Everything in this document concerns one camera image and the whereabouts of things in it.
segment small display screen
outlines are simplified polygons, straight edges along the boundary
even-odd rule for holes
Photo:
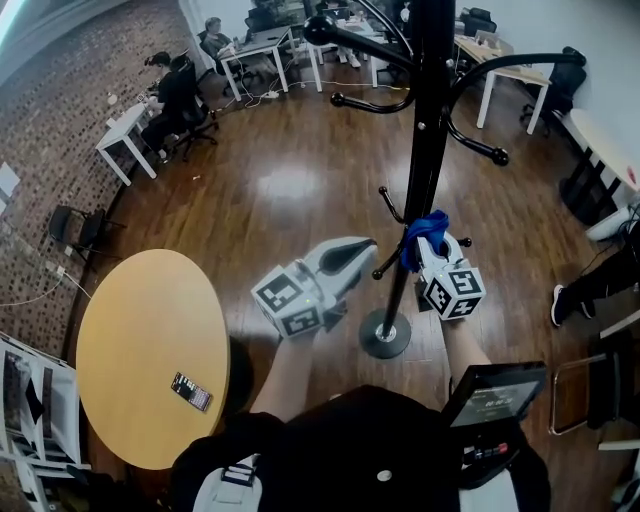
[[[510,386],[476,389],[451,424],[464,427],[511,418],[529,400],[538,382],[523,382]]]

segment round table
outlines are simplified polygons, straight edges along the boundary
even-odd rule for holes
[[[78,337],[80,398],[118,457],[166,469],[216,427],[229,381],[229,339],[207,276],[173,251],[120,263],[89,302]],[[212,395],[201,412],[171,389],[177,372]]]

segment black chair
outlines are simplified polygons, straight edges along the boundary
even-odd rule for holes
[[[181,98],[180,103],[180,113],[182,115],[182,120],[185,123],[185,128],[187,135],[178,141],[172,148],[173,153],[175,154],[178,150],[178,147],[186,144],[187,147],[184,150],[184,154],[182,155],[182,160],[184,162],[187,161],[189,156],[189,151],[191,150],[191,146],[196,140],[208,140],[213,145],[217,145],[218,141],[207,135],[205,132],[210,130],[211,128],[217,127],[217,121],[215,119],[215,114],[211,112],[209,107],[201,101],[201,104],[198,103],[199,99],[199,90],[198,90],[198,81],[196,79],[196,67],[193,61],[189,59],[186,55],[182,55],[177,57],[171,62],[172,68],[177,69],[178,71],[178,94]],[[209,116],[211,115],[211,122],[203,126]]]
[[[495,32],[498,29],[498,25],[491,21],[491,13],[478,7],[463,9],[460,21],[464,24],[465,36],[475,37],[478,30]]]
[[[222,67],[222,62],[220,62],[220,59],[218,59],[215,55],[211,55],[207,51],[207,47],[204,45],[204,38],[206,37],[206,35],[207,35],[206,31],[200,32],[198,34],[198,37],[200,38],[200,48],[204,53],[206,53],[207,55],[209,55],[209,57],[213,59],[215,67],[208,69],[207,73],[205,73],[200,78],[200,80],[202,80],[202,78],[204,78],[210,71],[213,71],[216,75],[224,76],[226,79],[227,75],[225,74],[224,68]],[[256,73],[253,73],[247,70],[245,70],[245,72],[242,73],[243,68],[237,61],[229,61],[227,62],[227,64],[229,66],[229,70],[231,71],[231,74],[233,75],[233,79],[235,80],[235,82],[237,84],[238,83],[242,84],[242,86],[245,89],[248,89],[251,83],[253,82],[254,78],[258,76],[256,75]],[[231,84],[227,84],[225,86],[225,88],[222,90],[222,94],[223,96],[231,96]]]
[[[580,52],[571,46],[565,46],[562,50],[564,54],[577,54]],[[587,73],[583,66],[579,64],[556,64],[549,77],[551,84],[547,90],[540,117],[545,123],[545,136],[550,134],[549,123],[556,122],[571,112],[573,109],[573,96],[587,78]],[[534,84],[526,84],[525,89],[532,97],[538,98],[541,87]],[[525,122],[533,115],[534,105],[527,104],[522,108],[520,122]]]
[[[82,227],[77,237],[72,238],[68,234],[69,221],[72,216],[82,218]],[[49,236],[56,242],[60,242],[65,245],[69,245],[76,251],[80,257],[89,263],[87,257],[83,254],[83,251],[93,252],[101,254],[109,258],[122,259],[120,256],[114,256],[113,254],[107,254],[102,251],[94,249],[92,246],[103,235],[105,226],[111,224],[120,228],[126,228],[124,224],[113,222],[106,218],[106,212],[104,209],[96,210],[94,213],[83,212],[71,206],[58,205],[51,215],[49,220]]]

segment cable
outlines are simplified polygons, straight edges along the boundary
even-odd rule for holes
[[[80,283],[78,283],[78,281],[76,281],[73,277],[71,277],[69,274],[67,274],[66,272],[63,272],[63,275],[65,275],[73,284],[75,284],[78,288],[80,288],[84,294],[89,297],[89,299],[91,299],[91,295],[89,295],[87,293],[87,290],[85,290],[82,286],[80,286]]]
[[[49,290],[48,292],[45,292],[42,295],[40,295],[40,297],[37,297],[35,299],[31,299],[31,300],[25,300],[23,302],[14,302],[12,304],[0,304],[0,308],[6,308],[6,307],[10,307],[10,306],[22,306],[23,304],[31,304],[32,302],[35,302],[35,301],[40,300],[40,299],[43,299],[44,297],[49,295],[53,290],[55,290],[58,286],[60,286],[60,283],[62,283],[62,278],[63,277],[64,276],[60,276],[60,279],[55,284],[55,286],[53,288],[51,288],[51,290]]]

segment desk leg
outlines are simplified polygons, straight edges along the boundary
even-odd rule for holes
[[[136,145],[129,138],[129,136],[127,135],[123,140],[124,140],[124,143],[129,148],[129,151],[131,151],[133,153],[133,156],[136,157],[136,160],[140,162],[140,165],[142,166],[142,168],[145,171],[147,171],[147,174],[151,176],[151,178],[156,179],[158,175],[155,173],[153,168],[149,165],[149,162],[147,162],[146,159],[142,156],[142,153],[140,153],[140,150],[136,147]]]
[[[289,43],[291,44],[291,57],[293,57],[293,62],[295,62],[297,66],[298,52],[296,51],[296,43],[293,41],[293,33],[291,32],[291,29],[289,29]]]
[[[233,79],[233,75],[231,74],[231,70],[229,69],[229,63],[227,61],[222,61],[222,67],[224,68],[224,74],[227,75],[227,80],[229,80],[229,85],[231,86],[233,95],[236,97],[236,101],[239,102],[240,100],[242,100],[242,97],[238,92],[236,81]]]
[[[122,172],[122,169],[118,167],[118,164],[113,158],[111,158],[111,155],[107,153],[105,149],[99,149],[98,153],[100,153],[102,155],[102,158],[104,158],[106,162],[111,166],[114,172],[118,175],[118,178],[120,178],[127,187],[130,187],[131,180],[127,178],[127,175],[125,173]]]
[[[540,111],[542,110],[542,104],[544,103],[544,98],[547,95],[547,90],[549,89],[548,85],[545,85],[540,89],[538,93],[538,101],[536,101],[536,106],[533,109],[533,114],[531,115],[531,121],[529,121],[529,126],[527,128],[527,133],[531,135],[533,130],[536,128],[536,123],[538,122],[538,117],[540,117]]]
[[[487,117],[487,110],[489,110],[489,100],[491,99],[491,91],[493,90],[493,83],[496,80],[496,74],[493,71],[487,73],[487,81],[484,85],[484,94],[482,95],[482,105],[480,106],[480,115],[478,115],[477,127],[482,128],[484,126],[484,120]]]
[[[287,79],[284,76],[284,69],[282,68],[282,60],[280,59],[280,52],[277,48],[273,49],[273,58],[276,60],[276,66],[278,67],[278,74],[280,75],[280,81],[282,82],[282,90],[289,92],[289,86],[287,85]]]
[[[311,69],[313,69],[313,79],[316,81],[316,89],[322,92],[322,82],[320,81],[320,72],[318,71],[318,61],[316,60],[316,47],[307,42],[309,47],[309,58],[311,59]]]
[[[378,87],[378,59],[376,59],[373,55],[371,56],[371,84],[375,89]]]

